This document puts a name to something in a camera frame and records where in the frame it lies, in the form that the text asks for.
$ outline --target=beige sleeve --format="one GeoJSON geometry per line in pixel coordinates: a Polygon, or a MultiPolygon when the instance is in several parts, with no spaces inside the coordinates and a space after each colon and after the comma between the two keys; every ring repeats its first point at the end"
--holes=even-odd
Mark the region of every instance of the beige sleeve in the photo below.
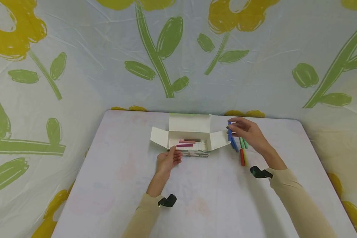
{"type": "Polygon", "coordinates": [[[336,233],[291,170],[266,169],[271,188],[286,208],[300,238],[330,238],[336,233]]]}
{"type": "Polygon", "coordinates": [[[159,217],[160,207],[157,203],[162,198],[163,196],[152,198],[144,193],[122,238],[148,238],[157,218],[159,217]]]}

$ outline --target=left hand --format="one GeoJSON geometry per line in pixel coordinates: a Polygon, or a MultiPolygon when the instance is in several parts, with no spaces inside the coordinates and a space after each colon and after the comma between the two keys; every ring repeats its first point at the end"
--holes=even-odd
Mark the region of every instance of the left hand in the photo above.
{"type": "Polygon", "coordinates": [[[172,168],[181,163],[182,152],[172,146],[169,152],[161,153],[157,156],[156,173],[161,175],[170,175],[172,168]]]}

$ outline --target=yellow flower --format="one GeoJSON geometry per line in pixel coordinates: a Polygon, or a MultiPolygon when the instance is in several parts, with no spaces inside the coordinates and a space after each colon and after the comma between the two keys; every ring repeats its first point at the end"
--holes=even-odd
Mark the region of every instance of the yellow flower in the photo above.
{"type": "Polygon", "coordinates": [[[222,34],[236,27],[239,31],[254,31],[265,18],[265,11],[279,0],[248,0],[243,9],[234,13],[229,8],[230,0],[212,0],[209,7],[209,26],[213,32],[222,34]]]}
{"type": "Polygon", "coordinates": [[[333,173],[327,173],[329,180],[331,181],[334,189],[336,190],[338,198],[341,200],[341,196],[343,194],[343,186],[341,185],[340,179],[337,177],[337,175],[333,173]]]}
{"type": "Polygon", "coordinates": [[[46,25],[33,9],[36,0],[0,0],[16,25],[10,32],[0,30],[0,56],[8,60],[23,60],[30,42],[37,43],[46,36],[46,25]]]}
{"type": "Polygon", "coordinates": [[[230,110],[230,111],[227,111],[224,115],[231,116],[231,117],[259,117],[259,118],[266,117],[266,115],[259,110],[251,110],[246,113],[243,113],[238,110],[230,110]]]}
{"type": "MultiPolygon", "coordinates": [[[[127,111],[127,109],[122,108],[122,107],[112,107],[111,110],[127,111]]],[[[130,111],[138,111],[138,112],[148,112],[144,107],[139,107],[139,106],[130,106],[129,110],[130,111]]]]}
{"type": "MultiPolygon", "coordinates": [[[[327,173],[327,175],[328,175],[329,180],[331,181],[334,189],[336,190],[338,198],[341,200],[341,196],[343,194],[343,187],[341,185],[340,179],[337,177],[337,175],[335,175],[333,173],[327,173]]],[[[346,210],[346,213],[349,216],[349,219],[352,222],[352,224],[357,232],[357,207],[350,201],[342,200],[341,203],[343,204],[344,209],[346,210]]]]}
{"type": "Polygon", "coordinates": [[[97,0],[101,5],[120,11],[129,7],[133,2],[139,4],[144,10],[160,10],[170,7],[176,0],[97,0]]]}
{"type": "Polygon", "coordinates": [[[357,11],[357,0],[341,0],[344,8],[357,11]]]}
{"type": "Polygon", "coordinates": [[[357,232],[357,207],[349,201],[341,201],[341,203],[343,204],[344,209],[346,210],[346,213],[357,232]]]}
{"type": "Polygon", "coordinates": [[[33,233],[31,238],[50,238],[52,236],[57,224],[57,222],[53,220],[53,215],[62,203],[67,200],[71,188],[73,188],[73,184],[68,191],[66,191],[66,189],[61,190],[54,196],[53,200],[49,203],[48,208],[46,208],[44,221],[33,233]]]}

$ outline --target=open cardboard box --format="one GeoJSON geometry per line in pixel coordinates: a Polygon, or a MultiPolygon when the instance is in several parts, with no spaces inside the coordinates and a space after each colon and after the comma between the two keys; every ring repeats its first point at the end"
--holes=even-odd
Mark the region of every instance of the open cardboard box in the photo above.
{"type": "Polygon", "coordinates": [[[200,139],[193,147],[178,147],[183,156],[208,157],[212,150],[228,145],[227,130],[210,133],[211,115],[169,114],[169,131],[152,127],[151,141],[169,149],[181,139],[200,139]]]}

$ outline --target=box flap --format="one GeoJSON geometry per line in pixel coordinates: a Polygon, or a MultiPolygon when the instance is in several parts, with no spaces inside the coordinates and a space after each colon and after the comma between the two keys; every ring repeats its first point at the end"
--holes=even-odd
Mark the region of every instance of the box flap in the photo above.
{"type": "Polygon", "coordinates": [[[169,114],[169,131],[210,132],[211,115],[169,114]]]}
{"type": "Polygon", "coordinates": [[[210,133],[210,141],[212,145],[212,150],[221,148],[225,145],[230,144],[227,135],[228,130],[218,131],[214,133],[210,133]]]}
{"type": "Polygon", "coordinates": [[[168,131],[153,126],[151,131],[151,141],[168,149],[168,131]]]}

